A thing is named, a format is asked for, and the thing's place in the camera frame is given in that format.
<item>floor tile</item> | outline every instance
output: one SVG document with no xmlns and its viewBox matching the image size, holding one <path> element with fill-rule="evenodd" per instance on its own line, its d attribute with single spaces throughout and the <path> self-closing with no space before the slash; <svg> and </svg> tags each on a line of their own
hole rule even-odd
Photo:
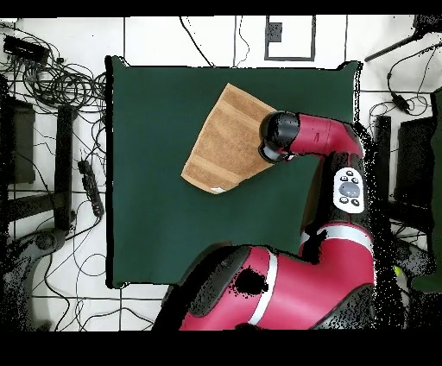
<svg viewBox="0 0 442 366">
<path fill-rule="evenodd" d="M 139 319 L 133 313 L 123 310 L 122 331 L 150 331 L 152 322 L 155 322 L 161 310 L 160 301 L 124 300 L 123 306 L 146 320 Z"/>
<path fill-rule="evenodd" d="M 347 60 L 363 61 L 369 55 L 391 46 L 414 32 L 414 16 L 358 16 L 350 15 L 347 32 Z M 429 34 L 395 51 L 364 63 L 361 73 L 361 89 L 386 91 L 387 74 L 398 60 L 412 55 L 425 47 L 442 41 L 442 35 Z M 394 91 L 417 91 L 424 76 L 431 52 L 417 55 L 401 62 L 392 72 L 390 80 Z M 442 85 L 442 47 L 438 48 L 426 71 L 421 90 L 433 92 Z"/>
<path fill-rule="evenodd" d="M 69 300 L 70 307 L 60 323 L 58 331 L 118 331 L 119 325 L 119 301 L 115 300 L 82 300 L 77 307 L 80 310 L 79 317 L 76 318 L 77 300 Z M 66 301 L 63 299 L 32 299 L 33 314 L 36 324 L 50 320 L 52 322 L 51 331 L 63 317 L 67 309 Z"/>
<path fill-rule="evenodd" d="M 241 18 L 237 16 L 236 64 L 245 60 L 240 67 L 336 68 L 344 61 L 345 16 L 317 16 L 314 62 L 264 60 L 266 17 Z M 190 16 L 183 23 L 211 63 L 232 66 L 234 16 Z M 126 18 L 125 57 L 131 65 L 207 66 L 178 16 Z"/>
<path fill-rule="evenodd" d="M 162 299 L 168 285 L 151 285 L 131 283 L 123 289 L 123 297 L 133 299 Z"/>
</svg>

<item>electronic device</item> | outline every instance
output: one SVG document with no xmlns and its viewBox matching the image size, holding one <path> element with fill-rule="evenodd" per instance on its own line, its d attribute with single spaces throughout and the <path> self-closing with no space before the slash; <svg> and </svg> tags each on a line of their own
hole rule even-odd
<svg viewBox="0 0 442 366">
<path fill-rule="evenodd" d="M 398 131 L 397 175 L 394 197 L 408 205 L 429 208 L 433 196 L 434 155 L 431 140 L 434 117 L 401 123 Z"/>
<path fill-rule="evenodd" d="M 47 48 L 10 35 L 6 35 L 4 39 L 3 51 L 19 59 L 38 62 L 42 65 L 47 64 L 49 57 Z"/>
<path fill-rule="evenodd" d="M 89 161 L 79 161 L 78 166 L 80 174 L 83 174 L 83 187 L 87 198 L 91 201 L 93 214 L 97 218 L 101 218 L 104 215 L 104 206 L 92 166 Z"/>
</svg>

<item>black square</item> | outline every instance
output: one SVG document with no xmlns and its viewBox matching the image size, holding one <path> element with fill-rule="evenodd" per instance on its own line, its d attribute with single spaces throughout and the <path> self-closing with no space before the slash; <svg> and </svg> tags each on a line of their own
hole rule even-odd
<svg viewBox="0 0 442 366">
<path fill-rule="evenodd" d="M 273 22 L 268 24 L 268 41 L 281 42 L 282 40 L 282 23 Z"/>
</svg>

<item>black stand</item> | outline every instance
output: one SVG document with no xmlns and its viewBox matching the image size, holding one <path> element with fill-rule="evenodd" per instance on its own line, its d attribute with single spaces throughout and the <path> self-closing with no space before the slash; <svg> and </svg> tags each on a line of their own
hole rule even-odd
<svg viewBox="0 0 442 366">
<path fill-rule="evenodd" d="M 420 40 L 427 33 L 442 33 L 442 16 L 414 16 L 413 27 L 415 27 L 413 35 L 409 36 L 405 40 L 395 43 L 390 47 L 384 48 L 375 54 L 372 54 L 365 59 L 365 62 L 372 61 L 399 47 L 405 46 L 408 43 Z"/>
<path fill-rule="evenodd" d="M 8 95 L 5 85 L 4 78 L 0 77 L 0 269 L 3 283 L 0 328 L 7 331 L 48 331 L 50 326 L 47 323 L 39 328 L 33 321 L 32 280 L 40 259 L 63 246 L 74 219 L 71 189 L 73 120 L 76 115 L 70 106 L 61 106 L 58 110 L 55 192 L 8 200 L 8 183 L 14 171 L 10 162 L 16 146 L 13 144 L 14 99 Z M 8 243 L 9 222 L 51 210 L 54 210 L 54 228 L 39 230 Z"/>
</svg>

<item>black metal frame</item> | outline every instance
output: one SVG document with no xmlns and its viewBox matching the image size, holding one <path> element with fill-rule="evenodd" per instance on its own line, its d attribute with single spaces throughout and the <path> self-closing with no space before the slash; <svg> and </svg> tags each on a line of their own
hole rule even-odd
<svg viewBox="0 0 442 366">
<path fill-rule="evenodd" d="M 431 210 L 425 207 L 407 205 L 406 203 L 388 201 L 389 162 L 390 162 L 391 117 L 378 117 L 375 124 L 375 142 L 379 148 L 380 158 L 375 170 L 379 177 L 379 193 L 385 203 L 389 218 L 406 223 L 425 233 L 433 230 L 434 222 Z"/>
<path fill-rule="evenodd" d="M 73 120 L 75 117 L 76 112 L 71 106 L 61 106 L 58 110 L 54 193 L 8 200 L 8 219 L 10 222 L 55 209 L 55 228 L 69 230 L 72 222 L 72 150 Z"/>
</svg>

